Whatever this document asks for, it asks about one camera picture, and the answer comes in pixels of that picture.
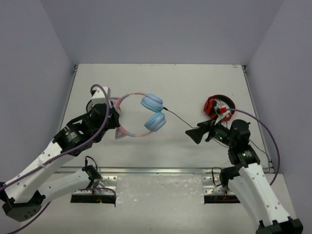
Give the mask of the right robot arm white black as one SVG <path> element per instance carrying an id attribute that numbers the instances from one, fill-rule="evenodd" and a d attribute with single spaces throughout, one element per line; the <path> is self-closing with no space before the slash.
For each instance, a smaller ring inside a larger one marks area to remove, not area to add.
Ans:
<path id="1" fill-rule="evenodd" d="M 257 234 L 300 234 L 303 225 L 282 206 L 273 192 L 260 159 L 249 144 L 249 123 L 236 119 L 230 128 L 216 123 L 214 119 L 197 124 L 187 130 L 188 135 L 199 144 L 205 134 L 206 142 L 215 139 L 228 146 L 231 167 L 223 168 L 220 181 L 238 198 L 255 225 Z"/>

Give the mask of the pink blue cat-ear headphones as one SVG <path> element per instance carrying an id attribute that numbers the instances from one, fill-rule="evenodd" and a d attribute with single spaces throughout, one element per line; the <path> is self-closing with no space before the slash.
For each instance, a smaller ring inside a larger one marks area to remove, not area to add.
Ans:
<path id="1" fill-rule="evenodd" d="M 157 132 L 159 129 L 161 129 L 165 123 L 166 118 L 165 114 L 162 112 L 164 106 L 163 106 L 163 100 L 153 94 L 146 94 L 143 92 L 134 92 L 130 94 L 123 95 L 119 98 L 113 98 L 113 104 L 115 110 L 119 113 L 119 108 L 121 103 L 132 95 L 140 95 L 143 96 L 141 99 L 140 104 L 145 107 L 146 109 L 153 112 L 151 117 L 144 123 L 144 127 L 148 130 L 148 132 L 143 134 L 134 134 L 131 132 L 128 132 L 121 124 L 119 127 L 116 127 L 115 130 L 115 139 L 121 139 L 124 137 L 146 137 L 150 135 L 151 133 Z"/>

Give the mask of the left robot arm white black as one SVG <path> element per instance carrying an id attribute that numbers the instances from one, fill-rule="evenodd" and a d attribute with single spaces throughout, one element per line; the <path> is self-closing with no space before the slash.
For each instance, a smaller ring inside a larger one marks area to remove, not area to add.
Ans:
<path id="1" fill-rule="evenodd" d="M 24 222 L 60 196 L 96 188 L 102 176 L 92 165 L 84 166 L 64 179 L 50 182 L 47 179 L 63 164 L 100 142 L 108 130 L 117 127 L 119 113 L 106 104 L 95 104 L 89 112 L 70 120 L 28 167 L 0 184 L 4 213 L 17 222 Z"/>

